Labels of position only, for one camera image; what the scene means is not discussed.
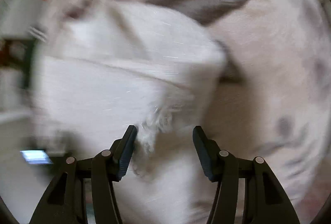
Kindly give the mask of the white fringed knit garment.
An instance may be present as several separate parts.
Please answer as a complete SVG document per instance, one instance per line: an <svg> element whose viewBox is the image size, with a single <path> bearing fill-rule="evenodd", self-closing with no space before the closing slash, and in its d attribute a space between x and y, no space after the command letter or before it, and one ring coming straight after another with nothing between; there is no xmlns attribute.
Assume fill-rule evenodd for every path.
<svg viewBox="0 0 331 224"><path fill-rule="evenodd" d="M227 61L198 22L155 5L95 4L45 23L33 76L40 125L75 134L82 156L137 126L139 176L156 165L160 137L180 146L201 122Z"/></svg>

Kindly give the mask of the white shelf unit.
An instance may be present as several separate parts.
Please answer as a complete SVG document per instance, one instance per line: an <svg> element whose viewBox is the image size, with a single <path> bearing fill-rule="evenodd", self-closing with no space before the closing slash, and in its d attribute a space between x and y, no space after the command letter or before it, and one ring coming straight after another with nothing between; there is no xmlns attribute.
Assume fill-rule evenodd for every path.
<svg viewBox="0 0 331 224"><path fill-rule="evenodd" d="M42 0L1 0L1 161L23 159L32 136L31 73Z"/></svg>

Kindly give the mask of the pink floral plush blanket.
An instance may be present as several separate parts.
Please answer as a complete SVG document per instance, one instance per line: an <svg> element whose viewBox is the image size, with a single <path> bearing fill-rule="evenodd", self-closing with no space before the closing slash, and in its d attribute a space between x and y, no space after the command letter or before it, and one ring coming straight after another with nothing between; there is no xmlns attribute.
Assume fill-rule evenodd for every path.
<svg viewBox="0 0 331 224"><path fill-rule="evenodd" d="M329 145L330 27L318 0L46 0L40 23L47 35L46 17L113 2L178 11L203 26L227 59L201 122L182 144L167 148L160 137L151 172L136 175L131 159L114 185L122 221L206 223L216 186L204 175L194 147L198 125L234 156L264 158L289 200L298 204ZM109 148L129 126L82 156L75 134L40 125L39 116L36 108L41 138L70 138L69 147L81 159Z"/></svg>

